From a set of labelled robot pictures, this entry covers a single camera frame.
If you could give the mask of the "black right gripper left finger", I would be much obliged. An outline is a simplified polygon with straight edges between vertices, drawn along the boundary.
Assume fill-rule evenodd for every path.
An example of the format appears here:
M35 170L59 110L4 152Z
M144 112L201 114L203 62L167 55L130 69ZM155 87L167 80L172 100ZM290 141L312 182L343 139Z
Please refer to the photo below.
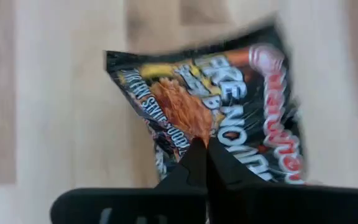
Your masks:
M155 190L174 195L206 195L206 162L206 146L202 139L194 138L172 173Z

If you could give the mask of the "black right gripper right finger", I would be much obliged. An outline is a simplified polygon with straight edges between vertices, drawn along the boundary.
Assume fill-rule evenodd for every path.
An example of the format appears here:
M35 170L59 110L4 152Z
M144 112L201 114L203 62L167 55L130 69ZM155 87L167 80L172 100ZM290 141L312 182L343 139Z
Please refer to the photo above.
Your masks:
M272 195L274 186L241 164L216 138L208 144L208 156L222 188L231 194Z

